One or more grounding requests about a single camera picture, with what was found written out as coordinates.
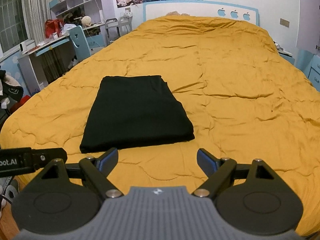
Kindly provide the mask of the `black garment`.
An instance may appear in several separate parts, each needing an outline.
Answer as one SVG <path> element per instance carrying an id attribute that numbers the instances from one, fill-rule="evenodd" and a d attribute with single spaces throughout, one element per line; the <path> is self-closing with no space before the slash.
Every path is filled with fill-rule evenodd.
<path id="1" fill-rule="evenodd" d="M 191 141 L 193 124 L 159 75 L 106 76 L 88 115 L 81 153 Z"/>

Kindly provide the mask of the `white blue desk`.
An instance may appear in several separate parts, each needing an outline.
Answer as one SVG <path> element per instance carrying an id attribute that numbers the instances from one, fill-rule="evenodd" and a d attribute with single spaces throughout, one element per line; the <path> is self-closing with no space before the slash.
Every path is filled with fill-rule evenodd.
<path id="1" fill-rule="evenodd" d="M 90 27 L 82 27 L 91 55 L 106 46 L 103 25 L 98 23 Z M 76 26 L 80 25 L 66 24 L 61 37 L 53 33 L 39 46 L 21 53 L 18 58 L 18 67 L 30 95 L 43 90 L 79 62 L 68 32 Z"/>

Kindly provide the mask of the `red bag on desk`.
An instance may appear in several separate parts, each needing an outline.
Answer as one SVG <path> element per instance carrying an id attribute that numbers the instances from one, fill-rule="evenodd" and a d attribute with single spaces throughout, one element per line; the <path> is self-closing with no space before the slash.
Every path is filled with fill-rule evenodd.
<path id="1" fill-rule="evenodd" d="M 53 33 L 57 33 L 57 35 L 60 36 L 63 26 L 64 22 L 61 19 L 46 20 L 44 24 L 46 38 L 49 38 Z"/>

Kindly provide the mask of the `blue white chair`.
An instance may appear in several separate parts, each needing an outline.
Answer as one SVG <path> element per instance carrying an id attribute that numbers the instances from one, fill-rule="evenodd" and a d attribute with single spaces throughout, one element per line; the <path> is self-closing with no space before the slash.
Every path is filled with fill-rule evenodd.
<path id="1" fill-rule="evenodd" d="M 73 44 L 75 55 L 79 62 L 91 56 L 91 50 L 81 26 L 76 26 L 69 31 L 69 38 Z"/>

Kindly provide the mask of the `blue white nightstand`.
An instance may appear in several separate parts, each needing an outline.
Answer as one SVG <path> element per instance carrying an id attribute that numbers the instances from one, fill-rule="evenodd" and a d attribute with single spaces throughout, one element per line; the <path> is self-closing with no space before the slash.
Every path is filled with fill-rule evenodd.
<path id="1" fill-rule="evenodd" d="M 315 55 L 307 50 L 300 50 L 297 58 L 295 59 L 293 54 L 286 51 L 276 42 L 274 44 L 276 45 L 278 54 L 286 61 L 289 61 L 289 63 L 294 65 L 296 68 L 301 70 L 311 82 L 313 87 L 319 91 L 319 53 Z"/>

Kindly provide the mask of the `window with curtain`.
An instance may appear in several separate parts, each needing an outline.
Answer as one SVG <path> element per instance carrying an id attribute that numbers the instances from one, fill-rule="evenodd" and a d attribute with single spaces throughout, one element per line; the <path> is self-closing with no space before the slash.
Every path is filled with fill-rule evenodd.
<path id="1" fill-rule="evenodd" d="M 24 41 L 44 40 L 49 18 L 48 0 L 1 0 L 1 57 Z"/>

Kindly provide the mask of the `white blue headboard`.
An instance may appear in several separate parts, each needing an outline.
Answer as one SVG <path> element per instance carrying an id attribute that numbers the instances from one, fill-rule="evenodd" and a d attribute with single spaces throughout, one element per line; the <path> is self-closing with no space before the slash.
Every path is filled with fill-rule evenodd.
<path id="1" fill-rule="evenodd" d="M 260 25 L 259 11 L 243 5 L 214 1 L 174 0 L 143 4 L 143 21 L 165 16 L 169 12 L 197 17 L 221 17 Z"/>

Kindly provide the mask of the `white wall bookshelf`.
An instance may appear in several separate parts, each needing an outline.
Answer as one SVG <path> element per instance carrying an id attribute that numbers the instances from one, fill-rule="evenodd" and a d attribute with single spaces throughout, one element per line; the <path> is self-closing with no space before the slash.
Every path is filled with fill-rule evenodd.
<path id="1" fill-rule="evenodd" d="M 48 0 L 51 17 L 65 23 L 81 24 L 84 16 L 91 18 L 92 24 L 103 23 L 102 0 Z"/>

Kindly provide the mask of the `beige wall socket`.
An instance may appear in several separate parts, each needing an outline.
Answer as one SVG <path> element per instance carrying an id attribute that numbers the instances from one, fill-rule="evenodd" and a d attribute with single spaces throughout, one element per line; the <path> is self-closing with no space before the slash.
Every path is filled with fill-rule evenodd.
<path id="1" fill-rule="evenodd" d="M 287 28 L 290 27 L 290 22 L 288 20 L 283 19 L 283 18 L 280 18 L 279 24 L 284 27 L 287 27 Z"/>

